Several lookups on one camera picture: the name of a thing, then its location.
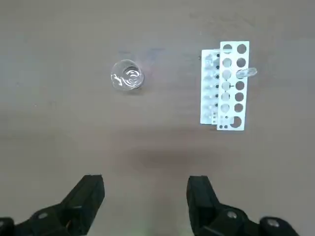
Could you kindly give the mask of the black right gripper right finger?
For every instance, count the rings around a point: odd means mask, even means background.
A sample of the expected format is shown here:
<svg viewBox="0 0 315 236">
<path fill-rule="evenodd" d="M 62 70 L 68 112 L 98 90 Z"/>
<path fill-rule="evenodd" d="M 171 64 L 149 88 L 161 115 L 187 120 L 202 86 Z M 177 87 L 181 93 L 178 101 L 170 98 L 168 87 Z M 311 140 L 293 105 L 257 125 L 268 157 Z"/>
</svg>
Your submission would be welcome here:
<svg viewBox="0 0 315 236">
<path fill-rule="evenodd" d="M 207 176 L 190 176 L 187 204 L 195 236 L 297 236 L 285 220 L 266 216 L 258 223 L 251 221 L 239 208 L 222 204 Z"/>
</svg>

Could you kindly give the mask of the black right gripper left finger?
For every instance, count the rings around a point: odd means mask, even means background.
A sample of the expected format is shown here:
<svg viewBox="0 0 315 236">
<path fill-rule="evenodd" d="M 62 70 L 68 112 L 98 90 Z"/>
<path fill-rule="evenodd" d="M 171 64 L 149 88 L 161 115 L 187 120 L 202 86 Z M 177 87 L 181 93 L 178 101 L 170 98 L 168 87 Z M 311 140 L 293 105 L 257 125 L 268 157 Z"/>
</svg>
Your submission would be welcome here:
<svg viewBox="0 0 315 236">
<path fill-rule="evenodd" d="M 105 198 L 102 175 L 85 175 L 56 205 L 42 208 L 15 224 L 0 219 L 2 236 L 86 236 Z"/>
</svg>

